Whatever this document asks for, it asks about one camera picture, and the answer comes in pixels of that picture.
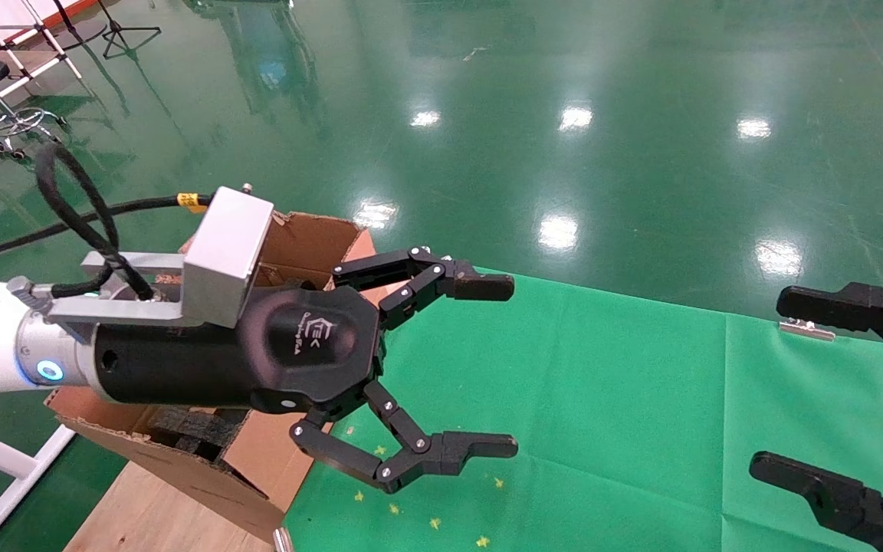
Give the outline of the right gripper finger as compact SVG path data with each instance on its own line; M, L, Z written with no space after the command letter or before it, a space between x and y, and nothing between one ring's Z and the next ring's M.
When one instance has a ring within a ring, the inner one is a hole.
M779 294L781 317L855 332L872 331L883 339L883 287L849 283L838 292L789 286Z
M768 451L754 454L749 473L756 480L798 494L817 524L883 551L883 495L861 480Z

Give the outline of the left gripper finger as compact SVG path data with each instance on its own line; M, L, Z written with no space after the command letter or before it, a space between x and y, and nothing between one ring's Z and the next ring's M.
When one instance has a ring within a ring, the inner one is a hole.
M460 475L471 458L513 458L518 453L517 440L507 434L424 433L378 381L363 389L363 398L400 444L392 457L383 460L326 433L323 426L330 417L319 409L310 409L292 426L292 441L314 460L386 494L395 494L424 475Z
M397 285L378 303L383 330L403 325L440 297L504 303L515 292L509 274L484 274L468 261L433 255L426 247L343 262L333 267L333 283L358 292Z

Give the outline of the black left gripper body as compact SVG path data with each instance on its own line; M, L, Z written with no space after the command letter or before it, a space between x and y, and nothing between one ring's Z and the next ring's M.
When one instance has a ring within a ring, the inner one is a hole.
M120 404L319 409L340 419L381 374L379 311L352 287L257 287L234 328L100 325L97 392Z

